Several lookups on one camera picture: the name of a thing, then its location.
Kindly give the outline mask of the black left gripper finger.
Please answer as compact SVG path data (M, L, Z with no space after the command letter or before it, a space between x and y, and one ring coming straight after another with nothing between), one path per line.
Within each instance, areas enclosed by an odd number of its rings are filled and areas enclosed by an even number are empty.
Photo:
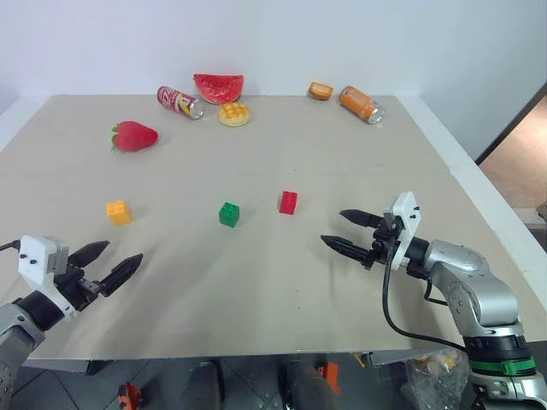
M100 293L111 296L118 290L139 268L143 254L137 254L126 258L115 266L110 274L100 282Z
M109 246L109 241L88 243L68 257L68 264L78 268L84 268L96 260Z

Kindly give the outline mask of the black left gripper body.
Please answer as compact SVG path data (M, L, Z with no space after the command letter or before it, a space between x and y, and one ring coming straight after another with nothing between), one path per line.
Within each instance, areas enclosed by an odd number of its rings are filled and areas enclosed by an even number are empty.
M78 312L93 303L103 290L100 282L88 280L82 268L72 265L67 266L65 273L55 275L54 284Z

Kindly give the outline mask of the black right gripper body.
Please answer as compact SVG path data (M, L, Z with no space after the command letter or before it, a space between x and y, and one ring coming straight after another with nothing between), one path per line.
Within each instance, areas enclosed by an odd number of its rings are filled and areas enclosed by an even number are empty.
M391 240L394 241L395 248L398 247L398 238L400 235L400 223L386 223L382 220L373 232L373 242L371 249L362 261L365 269L370 270L374 263L385 265L389 260L388 254Z

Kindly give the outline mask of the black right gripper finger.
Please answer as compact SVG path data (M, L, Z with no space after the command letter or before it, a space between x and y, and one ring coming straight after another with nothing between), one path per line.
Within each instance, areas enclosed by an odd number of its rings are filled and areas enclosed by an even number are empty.
M364 262L368 251L354 245L351 241L332 235L321 235L321 240L337 253L351 258L354 261Z
M378 215L370 214L358 209L345 209L340 211L339 214L359 226L377 228L379 225Z

